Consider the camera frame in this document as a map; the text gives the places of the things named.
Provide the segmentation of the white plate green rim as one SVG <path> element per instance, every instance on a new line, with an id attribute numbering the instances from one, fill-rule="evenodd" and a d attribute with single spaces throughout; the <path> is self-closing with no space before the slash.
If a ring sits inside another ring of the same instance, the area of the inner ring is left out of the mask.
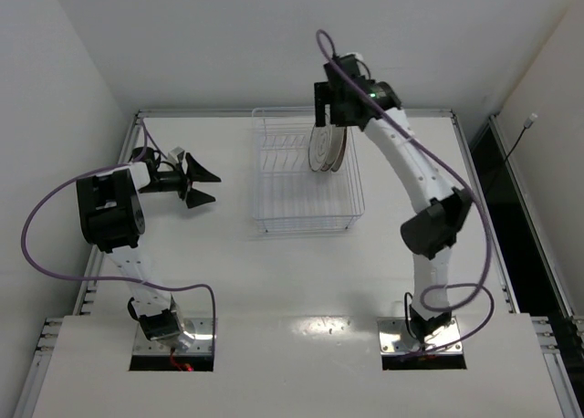
<path id="1" fill-rule="evenodd" d="M 323 127 L 315 125 L 312 129 L 308 145 L 308 162 L 312 172 L 320 171 L 327 161 L 332 143 L 332 131 L 331 125 Z"/>

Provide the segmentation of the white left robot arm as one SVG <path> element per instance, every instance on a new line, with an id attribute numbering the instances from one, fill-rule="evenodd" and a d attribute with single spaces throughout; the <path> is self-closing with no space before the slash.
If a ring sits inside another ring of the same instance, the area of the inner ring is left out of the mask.
<path id="1" fill-rule="evenodd" d="M 82 234 L 117 267 L 131 297 L 127 310 L 145 338 L 171 350 L 188 350 L 195 339 L 193 324 L 175 301 L 174 291 L 154 274 L 141 245 L 145 216 L 141 193 L 177 193 L 189 209 L 211 204 L 215 198 L 193 187 L 195 183 L 219 183 L 221 178 L 206 170 L 181 148 L 173 150 L 170 168 L 162 170 L 154 149 L 141 162 L 85 176 L 76 181 Z"/>

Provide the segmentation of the orange sunburst plate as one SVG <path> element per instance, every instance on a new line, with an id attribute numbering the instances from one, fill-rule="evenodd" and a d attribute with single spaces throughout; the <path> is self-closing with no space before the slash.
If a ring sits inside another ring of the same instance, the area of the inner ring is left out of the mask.
<path id="1" fill-rule="evenodd" d="M 347 140 L 348 140 L 347 139 L 347 135 L 348 135 L 347 130 L 344 129 L 343 130 L 342 143 L 341 143 L 341 147 L 340 147 L 340 150 L 339 150 L 339 155 L 337 157 L 337 160 L 334 162 L 334 165 L 332 166 L 332 171 L 333 172 L 338 172 L 339 169 L 340 169 L 340 167 L 341 167 L 341 165 L 342 165 L 342 163 L 343 163 L 343 160 L 344 160 L 344 157 L 345 157 L 345 153 L 346 153 L 346 147 L 347 147 Z"/>

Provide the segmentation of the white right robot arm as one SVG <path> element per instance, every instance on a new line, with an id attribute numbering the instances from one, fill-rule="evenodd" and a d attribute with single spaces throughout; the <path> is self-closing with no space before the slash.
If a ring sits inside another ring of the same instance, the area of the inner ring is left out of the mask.
<path id="1" fill-rule="evenodd" d="M 327 78 L 314 85 L 319 149 L 331 147 L 322 133 L 358 127 L 377 146 L 400 179 L 414 215 L 400 228 L 412 252 L 414 292 L 409 308 L 411 335 L 419 342 L 452 318 L 447 297 L 451 248 L 472 205 L 466 189 L 445 179 L 414 145 L 415 134 L 392 88 L 360 72 L 355 54 L 334 56 L 324 66 Z"/>

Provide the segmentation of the dark green ring plate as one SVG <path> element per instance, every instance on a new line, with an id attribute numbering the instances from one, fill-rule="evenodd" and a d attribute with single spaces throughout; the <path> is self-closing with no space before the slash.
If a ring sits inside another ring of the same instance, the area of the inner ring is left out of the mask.
<path id="1" fill-rule="evenodd" d="M 337 160 L 339 156 L 339 151 L 343 142 L 343 128 L 333 127 L 331 131 L 331 141 L 328 148 L 328 153 L 325 162 L 321 167 L 322 172 L 329 171 L 334 162 Z"/>

